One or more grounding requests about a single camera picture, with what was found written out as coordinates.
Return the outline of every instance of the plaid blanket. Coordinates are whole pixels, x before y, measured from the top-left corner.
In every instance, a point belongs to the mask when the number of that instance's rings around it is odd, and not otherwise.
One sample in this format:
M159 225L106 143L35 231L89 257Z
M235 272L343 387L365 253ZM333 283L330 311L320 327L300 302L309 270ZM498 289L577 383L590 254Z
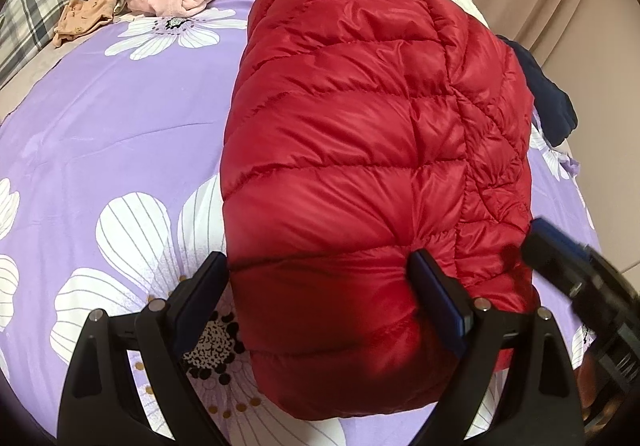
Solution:
M68 1L7 0L0 12L0 88L52 40Z

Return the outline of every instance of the flower center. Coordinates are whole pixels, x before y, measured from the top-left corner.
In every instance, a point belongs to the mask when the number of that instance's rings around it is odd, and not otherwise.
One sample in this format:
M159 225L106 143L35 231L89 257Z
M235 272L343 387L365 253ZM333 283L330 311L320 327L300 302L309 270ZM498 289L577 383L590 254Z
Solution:
M184 360L197 368L211 370L233 360L234 339L229 335L226 327L226 323L220 320L209 321L198 344L183 356Z
M166 28L167 30L177 29L182 27L187 21L189 20L185 18L170 18L167 20L164 28Z

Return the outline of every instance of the black dot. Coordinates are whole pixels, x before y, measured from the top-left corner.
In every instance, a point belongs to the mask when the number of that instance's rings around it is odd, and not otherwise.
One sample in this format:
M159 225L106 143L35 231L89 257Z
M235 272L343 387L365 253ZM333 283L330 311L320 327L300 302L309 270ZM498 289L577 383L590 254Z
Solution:
M240 325L238 325L235 321L233 323L229 323L226 326L226 333L229 334L232 338L236 337L238 331L240 330Z

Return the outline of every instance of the bed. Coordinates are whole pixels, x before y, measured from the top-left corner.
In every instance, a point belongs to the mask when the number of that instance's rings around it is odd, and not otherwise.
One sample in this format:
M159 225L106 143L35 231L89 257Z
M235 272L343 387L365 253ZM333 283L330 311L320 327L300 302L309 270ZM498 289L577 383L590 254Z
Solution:
M253 2L112 24L62 59L43 50L8 85L27 92L37 80L0 126L0 369L51 434L88 312L138 311L225 249L218 166ZM536 119L529 163L532 215L597 248L579 166L546 145ZM589 334L558 292L534 282L578 366ZM140 355L130 362L151 426L169 436ZM291 418L255 386L230 291L182 365L234 445L408 444L432 408ZM470 434L487 428L504 379L494 375Z

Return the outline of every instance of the mattress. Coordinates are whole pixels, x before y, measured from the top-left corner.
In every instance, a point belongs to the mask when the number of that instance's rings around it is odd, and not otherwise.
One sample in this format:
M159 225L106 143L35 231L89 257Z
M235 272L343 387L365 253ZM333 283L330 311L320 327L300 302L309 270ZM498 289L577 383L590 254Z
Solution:
M218 168L254 0L215 0L192 20L145 18L99 30L37 82L0 126L0 369L55 434L75 340L95 307L117 315L167 297L225 250ZM532 126L532 214L597 248L575 161ZM590 337L539 276L574 366ZM170 435L137 352L130 362L151 426ZM432 406L304 422L258 391L226 291L182 366L233 445L398 446ZM470 434L487 428L505 374Z

